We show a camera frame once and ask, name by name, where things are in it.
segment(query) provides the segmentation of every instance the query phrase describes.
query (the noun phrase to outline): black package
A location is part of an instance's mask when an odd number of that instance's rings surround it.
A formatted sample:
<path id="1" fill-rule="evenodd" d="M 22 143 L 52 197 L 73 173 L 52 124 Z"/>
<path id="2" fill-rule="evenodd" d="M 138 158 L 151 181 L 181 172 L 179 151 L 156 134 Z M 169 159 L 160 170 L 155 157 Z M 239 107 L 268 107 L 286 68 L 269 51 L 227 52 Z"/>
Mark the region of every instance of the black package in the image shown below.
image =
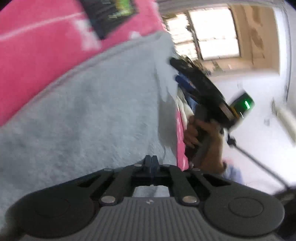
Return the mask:
<path id="1" fill-rule="evenodd" d="M 100 39 L 137 13 L 132 0 L 79 0 Z"/>

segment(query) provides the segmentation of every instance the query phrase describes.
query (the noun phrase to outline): black cable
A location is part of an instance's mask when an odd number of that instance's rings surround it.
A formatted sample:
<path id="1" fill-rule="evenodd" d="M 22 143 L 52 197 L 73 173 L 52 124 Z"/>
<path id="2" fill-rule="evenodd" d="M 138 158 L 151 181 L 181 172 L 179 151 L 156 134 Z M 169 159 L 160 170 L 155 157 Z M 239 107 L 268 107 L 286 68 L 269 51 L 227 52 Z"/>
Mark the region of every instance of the black cable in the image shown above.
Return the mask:
<path id="1" fill-rule="evenodd" d="M 249 153 L 247 153 L 246 151 L 244 151 L 243 149 L 238 147 L 235 138 L 231 137 L 229 134 L 228 134 L 228 137 L 227 137 L 227 144 L 230 147 L 234 146 L 237 150 L 239 150 L 245 156 L 250 158 L 256 165 L 258 165 L 260 168 L 262 168 L 264 171 L 266 171 L 268 174 L 270 174 L 274 179 L 278 180 L 281 184 L 283 184 L 287 191 L 291 191 L 291 188 L 289 187 L 289 184 L 285 180 L 283 180 L 275 172 L 273 172 L 272 170 L 270 170 L 269 168 L 267 168 L 266 166 L 261 164 L 255 157 L 253 157 L 252 155 L 250 155 Z"/>

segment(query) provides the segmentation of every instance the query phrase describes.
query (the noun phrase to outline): ridged gray panel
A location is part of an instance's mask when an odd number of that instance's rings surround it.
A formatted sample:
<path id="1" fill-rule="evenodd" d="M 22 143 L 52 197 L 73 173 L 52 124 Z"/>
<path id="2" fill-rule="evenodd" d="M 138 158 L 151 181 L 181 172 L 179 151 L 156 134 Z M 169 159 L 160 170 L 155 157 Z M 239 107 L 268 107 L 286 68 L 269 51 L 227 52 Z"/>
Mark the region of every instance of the ridged gray panel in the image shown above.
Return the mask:
<path id="1" fill-rule="evenodd" d="M 21 241 L 45 241 L 24 236 Z M 172 197 L 124 198 L 103 207 L 95 220 L 68 237 L 48 241 L 279 241 L 275 235 L 243 239 L 211 227 L 196 208 L 179 205 Z"/>

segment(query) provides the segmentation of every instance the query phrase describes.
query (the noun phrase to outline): green light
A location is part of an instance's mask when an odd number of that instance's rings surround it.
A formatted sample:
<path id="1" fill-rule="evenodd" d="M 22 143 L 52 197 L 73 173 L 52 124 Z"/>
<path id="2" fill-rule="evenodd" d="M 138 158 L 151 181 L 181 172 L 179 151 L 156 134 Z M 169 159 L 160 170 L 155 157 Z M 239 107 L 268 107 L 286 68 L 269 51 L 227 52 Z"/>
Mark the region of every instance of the green light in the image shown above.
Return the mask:
<path id="1" fill-rule="evenodd" d="M 250 105 L 249 105 L 249 103 L 248 103 L 247 101 L 245 101 L 244 103 L 245 103 L 245 105 L 246 105 L 246 107 L 247 107 L 247 110 L 250 109 Z"/>

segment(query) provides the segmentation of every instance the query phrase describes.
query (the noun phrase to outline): window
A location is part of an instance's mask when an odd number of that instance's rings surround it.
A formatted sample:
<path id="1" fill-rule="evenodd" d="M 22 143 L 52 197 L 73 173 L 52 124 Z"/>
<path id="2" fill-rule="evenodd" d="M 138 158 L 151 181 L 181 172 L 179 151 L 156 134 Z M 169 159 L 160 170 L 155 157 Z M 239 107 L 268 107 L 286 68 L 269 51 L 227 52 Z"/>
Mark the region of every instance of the window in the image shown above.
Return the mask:
<path id="1" fill-rule="evenodd" d="M 227 7 L 187 11 L 165 22 L 180 55 L 203 60 L 240 56 L 232 13 Z"/>

